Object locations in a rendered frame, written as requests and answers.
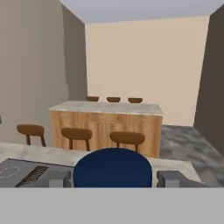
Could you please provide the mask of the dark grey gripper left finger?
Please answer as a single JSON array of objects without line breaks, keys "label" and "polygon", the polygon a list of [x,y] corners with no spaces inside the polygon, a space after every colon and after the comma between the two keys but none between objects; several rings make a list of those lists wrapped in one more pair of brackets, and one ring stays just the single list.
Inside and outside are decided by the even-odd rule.
[{"label": "dark grey gripper left finger", "polygon": [[70,171],[49,171],[43,178],[26,184],[26,187],[70,187]]}]

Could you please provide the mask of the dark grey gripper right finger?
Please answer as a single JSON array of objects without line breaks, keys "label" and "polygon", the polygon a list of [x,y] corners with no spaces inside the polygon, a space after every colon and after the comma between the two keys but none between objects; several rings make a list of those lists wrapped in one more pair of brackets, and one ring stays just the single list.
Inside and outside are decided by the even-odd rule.
[{"label": "dark grey gripper right finger", "polygon": [[180,171],[158,171],[157,187],[204,187],[205,185],[187,178]]}]

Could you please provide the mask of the grey hob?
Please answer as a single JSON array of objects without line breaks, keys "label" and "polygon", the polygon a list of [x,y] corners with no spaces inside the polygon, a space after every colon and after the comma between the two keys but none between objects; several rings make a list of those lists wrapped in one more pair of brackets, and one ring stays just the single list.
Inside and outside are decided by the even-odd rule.
[{"label": "grey hob", "polygon": [[7,158],[0,164],[0,187],[26,187],[40,178],[43,178],[48,172],[71,172],[71,186],[73,181],[74,168],[69,165],[48,164],[28,160],[19,160]]}]

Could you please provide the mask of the dark blue round object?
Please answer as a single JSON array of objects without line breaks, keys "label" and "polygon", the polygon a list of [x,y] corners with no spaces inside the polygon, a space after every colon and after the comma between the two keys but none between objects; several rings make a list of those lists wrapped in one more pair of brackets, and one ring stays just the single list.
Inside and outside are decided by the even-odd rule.
[{"label": "dark blue round object", "polygon": [[83,157],[73,168],[75,187],[152,187],[152,167],[143,155],[105,148]]}]

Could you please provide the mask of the wooden kitchen island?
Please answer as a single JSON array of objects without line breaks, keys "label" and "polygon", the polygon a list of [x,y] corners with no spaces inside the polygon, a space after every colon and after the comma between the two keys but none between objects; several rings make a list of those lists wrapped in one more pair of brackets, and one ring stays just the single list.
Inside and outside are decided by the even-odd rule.
[{"label": "wooden kitchen island", "polygon": [[149,158],[159,157],[163,112],[158,104],[65,101],[49,110],[57,148],[69,148],[69,140],[61,135],[62,128],[91,130],[91,151],[115,147],[109,134],[127,131],[144,134],[145,141],[138,148],[141,154]]}]

